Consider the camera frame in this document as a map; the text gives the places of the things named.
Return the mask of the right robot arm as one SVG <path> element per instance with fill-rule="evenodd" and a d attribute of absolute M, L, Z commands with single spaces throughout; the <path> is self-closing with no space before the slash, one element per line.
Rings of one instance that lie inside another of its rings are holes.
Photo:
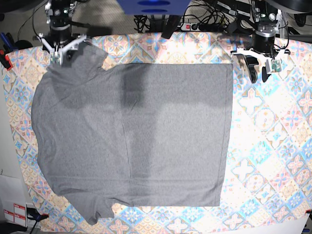
<path fill-rule="evenodd" d="M 72 37 L 72 15 L 76 5 L 75 0 L 49 0 L 45 5 L 48 34 L 52 46 L 64 47 Z"/>

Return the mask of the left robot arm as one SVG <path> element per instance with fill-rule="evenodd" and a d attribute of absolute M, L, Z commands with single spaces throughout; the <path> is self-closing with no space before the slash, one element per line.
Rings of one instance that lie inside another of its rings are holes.
<path fill-rule="evenodd" d="M 245 49 L 238 49 L 248 68 L 252 83 L 257 82 L 258 74 L 255 69 L 259 62 L 264 63 L 261 68 L 262 81 L 266 82 L 272 73 L 280 71 L 281 55 L 285 48 L 275 44 L 275 34 L 282 19 L 281 11 L 264 0 L 251 1 L 251 16 L 253 23 L 252 43 Z"/>

